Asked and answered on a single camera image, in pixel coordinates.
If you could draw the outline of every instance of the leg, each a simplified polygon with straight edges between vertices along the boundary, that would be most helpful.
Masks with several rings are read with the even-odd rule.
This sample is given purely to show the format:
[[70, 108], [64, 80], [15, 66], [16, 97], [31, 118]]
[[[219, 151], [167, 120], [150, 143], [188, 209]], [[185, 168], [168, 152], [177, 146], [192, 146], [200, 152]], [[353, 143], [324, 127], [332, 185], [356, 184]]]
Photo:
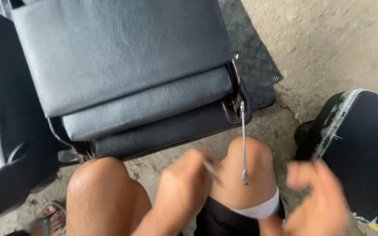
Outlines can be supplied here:
[[44, 217], [49, 218], [49, 235], [58, 236], [65, 229], [66, 219], [64, 212], [64, 209], [59, 209], [55, 205], [48, 205], [24, 230], [15, 231], [6, 236], [42, 236], [45, 223], [41, 220]]
[[224, 185], [213, 183], [211, 197], [232, 209], [245, 209], [264, 203], [276, 193], [272, 153], [268, 146], [254, 138], [246, 137], [246, 159], [249, 185], [242, 182], [243, 138], [235, 138], [221, 162], [218, 175]]
[[76, 170], [67, 191], [67, 234], [130, 235], [150, 210], [144, 188], [115, 158], [92, 160]]
[[223, 185], [213, 183], [211, 196], [196, 218], [195, 236], [259, 235], [258, 217], [265, 217], [278, 206], [272, 153], [262, 142], [246, 137], [249, 185], [243, 185], [243, 138], [228, 147], [218, 175]]

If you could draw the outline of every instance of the knee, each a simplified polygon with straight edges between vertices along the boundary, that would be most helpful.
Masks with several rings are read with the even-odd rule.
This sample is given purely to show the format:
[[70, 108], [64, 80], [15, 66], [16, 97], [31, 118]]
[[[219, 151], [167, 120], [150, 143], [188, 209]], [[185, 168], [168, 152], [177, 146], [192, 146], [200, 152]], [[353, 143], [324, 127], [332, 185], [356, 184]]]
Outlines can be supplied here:
[[80, 195], [82, 192], [103, 186], [112, 179], [130, 179], [125, 165], [116, 158], [91, 160], [80, 166], [68, 183], [68, 195]]
[[[243, 137], [233, 139], [228, 147], [228, 153], [233, 153], [234, 155], [231, 156], [234, 158], [243, 157]], [[252, 137], [246, 137], [246, 159], [255, 167], [273, 168], [272, 152], [268, 145]]]

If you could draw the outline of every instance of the seat upholstery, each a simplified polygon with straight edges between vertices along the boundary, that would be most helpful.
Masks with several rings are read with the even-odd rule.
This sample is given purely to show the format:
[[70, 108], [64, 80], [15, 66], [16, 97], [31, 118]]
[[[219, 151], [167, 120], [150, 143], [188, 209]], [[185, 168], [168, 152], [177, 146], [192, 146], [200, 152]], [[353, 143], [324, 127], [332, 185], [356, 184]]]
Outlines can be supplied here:
[[[252, 110], [243, 85], [240, 94], [247, 108], [247, 124], [252, 119]], [[129, 160], [240, 127], [241, 118], [234, 114], [233, 108], [226, 108], [226, 104], [228, 101], [224, 98], [179, 115], [94, 140], [93, 152], [97, 158]]]
[[45, 0], [12, 15], [47, 117], [233, 58], [216, 0]]
[[71, 140], [92, 140], [207, 105], [231, 92], [227, 69], [219, 67], [65, 115], [62, 121]]
[[[39, 104], [14, 24], [0, 16], [0, 215], [22, 204], [30, 191], [58, 170], [60, 144]], [[8, 157], [19, 144], [20, 152]]]

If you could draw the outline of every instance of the finger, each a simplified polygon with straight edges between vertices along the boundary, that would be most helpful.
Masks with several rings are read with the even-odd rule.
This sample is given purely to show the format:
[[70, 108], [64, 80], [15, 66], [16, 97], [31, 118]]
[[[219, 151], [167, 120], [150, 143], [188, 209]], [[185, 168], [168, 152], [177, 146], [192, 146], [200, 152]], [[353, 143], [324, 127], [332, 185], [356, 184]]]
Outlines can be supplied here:
[[197, 179], [201, 187], [206, 187], [209, 182], [213, 180], [213, 176], [205, 168], [198, 174]]
[[282, 220], [277, 217], [259, 219], [259, 230], [261, 236], [282, 236]]
[[291, 189], [303, 189], [310, 186], [320, 191], [321, 180], [311, 162], [292, 162], [288, 165], [287, 186]]
[[323, 160], [315, 161], [315, 169], [322, 181], [322, 187], [325, 194], [330, 199], [339, 199], [344, 201], [344, 191], [336, 175], [329, 169]]
[[181, 158], [180, 165], [184, 166], [187, 171], [196, 173], [202, 172], [204, 169], [204, 161], [214, 163], [214, 159], [209, 153], [197, 149], [190, 149]]
[[207, 162], [206, 160], [203, 161], [205, 169], [209, 172], [209, 176], [212, 180], [214, 180], [218, 185], [222, 186], [223, 182], [221, 181], [220, 177], [218, 176], [217, 168]]

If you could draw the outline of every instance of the sandal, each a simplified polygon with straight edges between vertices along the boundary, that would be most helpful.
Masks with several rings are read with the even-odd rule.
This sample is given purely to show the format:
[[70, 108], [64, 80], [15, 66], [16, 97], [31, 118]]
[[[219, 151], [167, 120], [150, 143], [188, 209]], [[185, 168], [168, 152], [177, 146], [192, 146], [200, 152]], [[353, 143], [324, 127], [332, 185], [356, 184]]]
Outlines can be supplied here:
[[[47, 204], [43, 210], [38, 214], [38, 215], [41, 215], [43, 214], [43, 212], [45, 210], [48, 209], [48, 207], [50, 206], [54, 206], [57, 210], [53, 211], [52, 214], [50, 215], [47, 215], [45, 217], [41, 217], [41, 218], [38, 218], [36, 220], [33, 220], [31, 221], [30, 223], [27, 224], [27, 226], [24, 228], [24, 230], [26, 231], [30, 231], [32, 228], [36, 227], [36, 226], [41, 226], [42, 227], [42, 236], [50, 236], [50, 218], [58, 211], [62, 211], [64, 217], [65, 217], [65, 220], [66, 220], [66, 210], [65, 210], [65, 207], [64, 207], [65, 204], [63, 203], [60, 203], [58, 201], [52, 201], [50, 202], [49, 204]], [[59, 233], [62, 233], [66, 230], [66, 224], [65, 226], [62, 228], [62, 230], [60, 230]]]

